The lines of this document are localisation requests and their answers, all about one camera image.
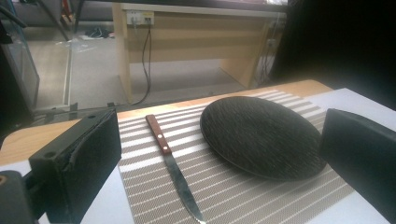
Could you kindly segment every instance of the wooden table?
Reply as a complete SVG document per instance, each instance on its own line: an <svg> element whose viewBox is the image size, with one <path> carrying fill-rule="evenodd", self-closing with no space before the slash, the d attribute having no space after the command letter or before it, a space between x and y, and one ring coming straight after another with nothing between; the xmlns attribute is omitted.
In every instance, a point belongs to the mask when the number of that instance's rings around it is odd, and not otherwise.
<svg viewBox="0 0 396 224"><path fill-rule="evenodd" d="M227 96L248 95L248 94L254 94L261 91L269 91L269 90L279 90L294 95L298 95L301 97L305 97L305 96L311 96L311 95L323 93L326 91L331 91L332 89L316 81L306 80L306 81L293 82L290 84L283 84L273 87L251 90L251 91L240 91L240 92L224 94L220 96L190 100L190 101L185 101L170 105L158 105L143 109L131 110L127 112L120 112L118 114L118 118L126 119L132 117L143 117L150 113L162 113L166 111L179 109L184 106L199 105L220 98L224 98ZM65 132L67 129L69 129L77 122L78 120L71 120L67 122L60 122L60 123L54 123L44 126L22 129L15 133L12 133L5 139L3 146L0 150L0 165L27 160L32 154L34 154L44 145L46 145L51 140L59 136L61 133Z"/></svg>
<svg viewBox="0 0 396 224"><path fill-rule="evenodd" d="M130 103L133 64L142 62L149 27L133 25L132 19L127 19L128 10L155 13L150 27L152 62L220 59L219 67L246 88L253 83L262 53L275 48L267 46L267 39L280 39L280 35L269 32L271 22L286 17L276 11L114 3L120 80Z"/></svg>

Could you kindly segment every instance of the knife blade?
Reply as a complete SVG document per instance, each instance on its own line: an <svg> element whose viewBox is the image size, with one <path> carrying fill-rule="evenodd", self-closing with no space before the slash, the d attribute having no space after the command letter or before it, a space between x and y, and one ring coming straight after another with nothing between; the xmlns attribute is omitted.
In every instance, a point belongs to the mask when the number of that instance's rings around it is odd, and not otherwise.
<svg viewBox="0 0 396 224"><path fill-rule="evenodd" d="M204 221L204 216L199 210L198 204L196 203L194 196L190 191L189 185L187 184L184 175L181 173L180 168L178 167L176 160L172 155L172 150L168 146L168 143L163 136L163 131L161 130L157 119L154 115L147 115L146 121L148 122L148 126L154 134L154 137L157 140L157 143L161 149L161 152L163 154L163 160L175 185L178 196L180 197L181 201L183 202L189 213L199 223L205 224L206 222Z"/></svg>

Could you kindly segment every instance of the gray floor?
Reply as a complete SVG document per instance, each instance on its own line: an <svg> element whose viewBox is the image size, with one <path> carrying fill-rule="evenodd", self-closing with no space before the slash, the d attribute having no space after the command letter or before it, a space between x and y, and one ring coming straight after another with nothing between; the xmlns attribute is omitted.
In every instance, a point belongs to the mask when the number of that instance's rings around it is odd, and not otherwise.
<svg viewBox="0 0 396 224"><path fill-rule="evenodd" d="M41 82L37 111L53 107L68 110L127 104L117 64L115 39L85 41L79 36L92 27L112 29L111 23L81 24L69 42L52 28L29 28L29 48ZM134 100L147 89L141 63L131 64ZM239 83L219 69L219 60L151 64L151 91L142 106L166 104L210 95L242 91Z"/></svg>

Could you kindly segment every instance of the black plate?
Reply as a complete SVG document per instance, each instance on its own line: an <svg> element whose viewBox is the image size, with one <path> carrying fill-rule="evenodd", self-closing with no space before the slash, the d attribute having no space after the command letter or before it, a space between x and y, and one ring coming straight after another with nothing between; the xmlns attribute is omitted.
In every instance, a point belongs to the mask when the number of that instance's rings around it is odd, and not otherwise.
<svg viewBox="0 0 396 224"><path fill-rule="evenodd" d="M294 111L263 99L213 102L201 116L201 131L225 160L265 178L305 179L326 165L318 155L318 130Z"/></svg>

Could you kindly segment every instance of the wooden knife handle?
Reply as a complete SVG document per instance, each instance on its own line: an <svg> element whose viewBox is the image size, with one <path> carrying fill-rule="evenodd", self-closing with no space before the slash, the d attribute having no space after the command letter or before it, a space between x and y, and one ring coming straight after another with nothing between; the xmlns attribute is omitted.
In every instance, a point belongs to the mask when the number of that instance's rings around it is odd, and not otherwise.
<svg viewBox="0 0 396 224"><path fill-rule="evenodd" d="M165 137L163 136L163 131L161 130L160 125L157 122L157 119L154 115L147 115L146 121L148 122L148 126L150 127L152 133L154 134L155 139L157 139L157 143L160 146L160 149L163 155L172 154L171 148L168 146Z"/></svg>

